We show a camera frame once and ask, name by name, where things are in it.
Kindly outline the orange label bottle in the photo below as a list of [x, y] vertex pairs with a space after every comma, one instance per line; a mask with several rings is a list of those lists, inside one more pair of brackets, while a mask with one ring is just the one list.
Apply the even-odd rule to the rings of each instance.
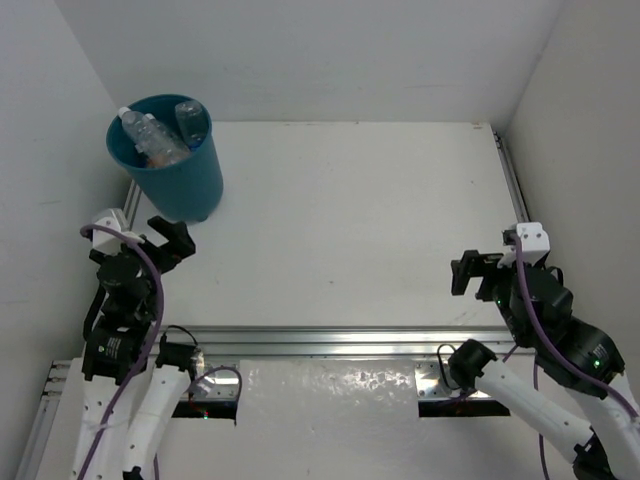
[[147, 168], [165, 168], [172, 165], [172, 160], [166, 156], [153, 156], [146, 159]]

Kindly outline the clear bottle white cap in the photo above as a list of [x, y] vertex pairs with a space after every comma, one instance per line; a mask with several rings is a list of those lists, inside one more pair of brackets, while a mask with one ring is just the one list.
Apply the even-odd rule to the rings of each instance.
[[187, 159], [191, 151], [186, 144], [166, 126], [150, 113], [122, 107], [118, 111], [122, 128], [134, 143], [136, 151], [146, 159], [153, 156], [166, 156], [172, 160], [172, 165]]

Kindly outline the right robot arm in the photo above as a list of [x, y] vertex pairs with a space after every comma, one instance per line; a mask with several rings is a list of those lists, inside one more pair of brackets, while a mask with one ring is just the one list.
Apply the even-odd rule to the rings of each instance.
[[467, 250], [451, 263], [451, 292], [480, 281], [478, 300], [496, 306], [516, 348], [532, 354], [531, 377], [513, 370], [479, 339], [448, 359], [448, 377], [463, 396], [484, 393], [534, 433], [540, 463], [548, 449], [574, 479], [639, 476], [639, 402], [613, 339], [573, 311], [559, 269], [521, 253]]

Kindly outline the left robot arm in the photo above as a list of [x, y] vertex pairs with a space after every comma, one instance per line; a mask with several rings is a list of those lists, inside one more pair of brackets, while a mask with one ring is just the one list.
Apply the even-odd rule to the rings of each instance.
[[195, 345], [160, 337], [161, 276], [194, 255], [185, 223], [148, 222], [160, 246], [134, 233], [120, 209], [107, 209], [81, 234], [91, 242], [98, 292], [85, 318], [82, 412], [72, 479], [157, 479], [158, 449], [194, 379]]

